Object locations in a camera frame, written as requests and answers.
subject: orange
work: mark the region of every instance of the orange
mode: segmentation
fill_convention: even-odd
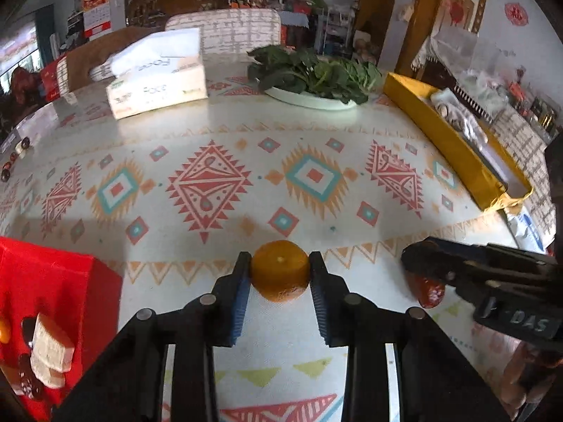
[[[291,241],[272,241],[252,257],[252,285],[269,301],[284,302],[300,296],[309,285],[309,257]]]
[[[8,344],[12,338],[12,329],[8,319],[0,317],[0,343]]]

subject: yellow cardboard tray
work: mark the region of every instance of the yellow cardboard tray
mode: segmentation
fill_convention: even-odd
[[[489,146],[504,160],[526,188],[526,194],[520,198],[511,198],[505,186],[482,163],[463,138],[433,108],[419,98],[430,98],[434,92],[437,92],[437,89],[431,85],[394,73],[388,74],[384,85],[384,93],[440,150],[480,209],[491,211],[522,204],[531,195],[533,187],[513,158],[497,139],[483,128],[489,138]]]

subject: leafy greens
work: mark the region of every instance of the leafy greens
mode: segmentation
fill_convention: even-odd
[[[248,53],[258,63],[248,66],[248,77],[258,79],[264,91],[272,87],[294,93],[309,92],[347,104],[365,103],[368,94],[382,77],[372,63],[335,58],[320,60],[312,49],[287,52],[283,47],[258,47]]]

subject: table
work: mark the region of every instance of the table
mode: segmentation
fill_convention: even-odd
[[[115,121],[99,83],[26,119],[19,132],[33,147],[0,191],[2,234],[122,274],[120,327],[143,307],[183,307],[238,252],[276,239],[321,251],[351,291],[402,312],[417,304],[406,245],[428,235],[515,245],[385,95],[350,111],[300,108],[258,93],[248,61],[206,59],[208,100]],[[448,291],[430,314],[495,388],[517,341],[474,325],[471,311]],[[215,352],[225,422],[340,420],[346,350],[324,345],[309,290],[274,304],[251,289],[243,336]],[[171,367],[169,357],[165,418]]]

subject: red wall decoration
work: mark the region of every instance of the red wall decoration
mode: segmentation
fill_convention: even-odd
[[[528,16],[524,7],[520,3],[506,3],[505,14],[513,25],[524,27],[528,25]]]

